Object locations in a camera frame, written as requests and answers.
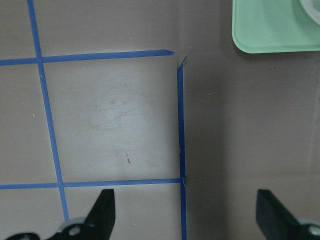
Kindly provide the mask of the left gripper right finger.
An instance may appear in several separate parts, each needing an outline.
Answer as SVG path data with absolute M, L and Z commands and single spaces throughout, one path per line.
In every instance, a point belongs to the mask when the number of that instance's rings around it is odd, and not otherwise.
M 308 226 L 300 224 L 268 189 L 257 191 L 255 219 L 267 240 L 308 238 Z

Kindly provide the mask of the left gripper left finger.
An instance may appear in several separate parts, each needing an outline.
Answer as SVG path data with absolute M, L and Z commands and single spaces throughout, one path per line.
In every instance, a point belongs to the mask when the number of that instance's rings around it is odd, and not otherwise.
M 109 240 L 115 226 L 116 204 L 113 189 L 103 189 L 84 220 L 87 240 Z

